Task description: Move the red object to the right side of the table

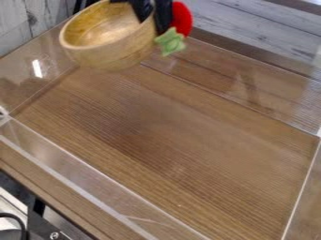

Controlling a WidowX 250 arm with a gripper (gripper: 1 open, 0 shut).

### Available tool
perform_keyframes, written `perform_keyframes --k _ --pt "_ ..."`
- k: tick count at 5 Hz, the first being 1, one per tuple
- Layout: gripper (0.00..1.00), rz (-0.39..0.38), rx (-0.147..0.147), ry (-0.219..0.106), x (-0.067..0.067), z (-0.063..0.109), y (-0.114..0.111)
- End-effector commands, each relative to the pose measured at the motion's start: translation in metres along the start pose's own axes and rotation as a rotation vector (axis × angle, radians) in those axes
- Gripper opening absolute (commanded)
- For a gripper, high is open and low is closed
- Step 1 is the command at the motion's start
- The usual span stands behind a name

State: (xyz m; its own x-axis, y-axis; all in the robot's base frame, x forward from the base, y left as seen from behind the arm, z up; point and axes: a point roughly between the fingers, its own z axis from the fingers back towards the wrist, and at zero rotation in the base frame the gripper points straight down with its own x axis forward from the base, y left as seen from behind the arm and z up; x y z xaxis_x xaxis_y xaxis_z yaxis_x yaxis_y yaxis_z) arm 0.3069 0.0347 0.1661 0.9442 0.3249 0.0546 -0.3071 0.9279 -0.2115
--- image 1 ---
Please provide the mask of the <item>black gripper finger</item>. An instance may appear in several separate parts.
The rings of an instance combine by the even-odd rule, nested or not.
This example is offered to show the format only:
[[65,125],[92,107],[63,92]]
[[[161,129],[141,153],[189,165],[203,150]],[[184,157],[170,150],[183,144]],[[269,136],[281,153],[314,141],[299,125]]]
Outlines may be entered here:
[[173,0],[154,0],[154,22],[158,35],[172,27]]
[[130,4],[137,18],[142,23],[149,18],[153,12],[152,0],[130,0]]

